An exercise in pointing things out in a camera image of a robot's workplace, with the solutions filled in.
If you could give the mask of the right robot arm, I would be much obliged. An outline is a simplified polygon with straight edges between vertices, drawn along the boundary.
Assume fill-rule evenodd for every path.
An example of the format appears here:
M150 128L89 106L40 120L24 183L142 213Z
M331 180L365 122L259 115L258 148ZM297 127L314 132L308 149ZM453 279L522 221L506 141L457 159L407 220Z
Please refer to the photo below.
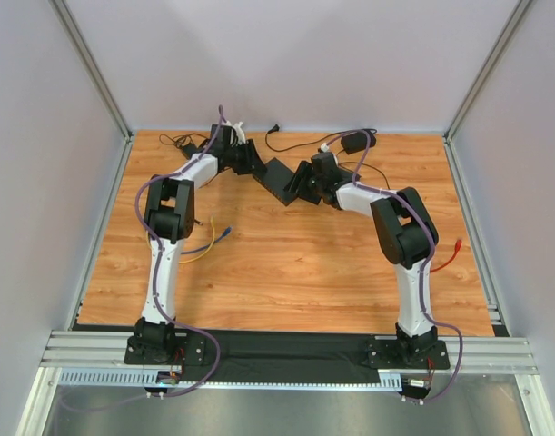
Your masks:
M299 164L285 190L312 203L369 216L379 245L394 266L400 307L397 339L392 351L405 363L414 363L438 341L432 320L430 273L438 233L418 192L376 188L358 181L338 167L330 152L318 153Z

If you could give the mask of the black network switch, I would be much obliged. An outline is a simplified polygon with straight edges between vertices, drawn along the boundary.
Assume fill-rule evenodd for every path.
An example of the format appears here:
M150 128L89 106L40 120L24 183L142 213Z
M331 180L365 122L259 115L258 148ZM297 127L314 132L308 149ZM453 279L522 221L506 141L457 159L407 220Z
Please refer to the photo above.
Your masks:
M338 176L339 176L339 181L351 181L352 180L352 172L351 171L347 171L343 168L339 168L338 169Z
M298 197L286 189L293 176L294 172L277 158L253 172L254 180L284 206L289 206Z

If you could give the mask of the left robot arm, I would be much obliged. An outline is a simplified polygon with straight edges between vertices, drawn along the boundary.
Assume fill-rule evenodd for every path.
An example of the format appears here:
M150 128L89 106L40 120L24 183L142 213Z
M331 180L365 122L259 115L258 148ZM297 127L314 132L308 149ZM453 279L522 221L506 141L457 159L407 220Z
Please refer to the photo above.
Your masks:
M134 212L149 238L152 258L146 303L126 346L127 364L180 363L175 292L181 253L195 225L195 193L227 168L251 174L262 164L242 125L228 121L213 125L211 138L182 167L153 176L134 199Z

